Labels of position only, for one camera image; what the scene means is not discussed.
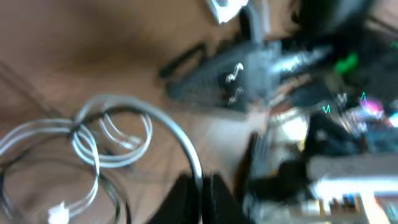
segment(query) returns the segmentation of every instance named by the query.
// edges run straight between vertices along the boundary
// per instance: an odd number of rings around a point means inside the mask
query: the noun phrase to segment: cable connector
[[[65,208],[65,202],[49,209],[49,224],[68,224],[69,209]]]

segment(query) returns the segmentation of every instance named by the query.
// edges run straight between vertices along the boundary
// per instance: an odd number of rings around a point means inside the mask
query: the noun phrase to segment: cable end
[[[49,209],[49,224],[68,224],[69,209],[65,208],[65,202]]]

